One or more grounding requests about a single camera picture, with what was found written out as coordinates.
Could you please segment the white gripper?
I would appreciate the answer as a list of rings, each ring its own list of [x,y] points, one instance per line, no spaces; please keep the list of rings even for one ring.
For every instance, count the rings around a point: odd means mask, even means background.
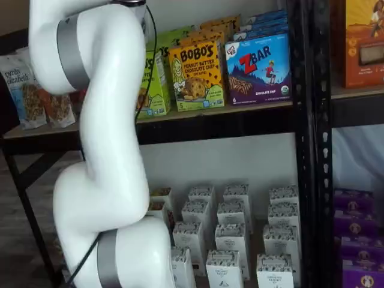
[[[147,5],[145,3],[138,3],[133,8],[133,10],[138,21],[140,22],[143,33],[146,35],[147,34],[147,23],[146,23]]]

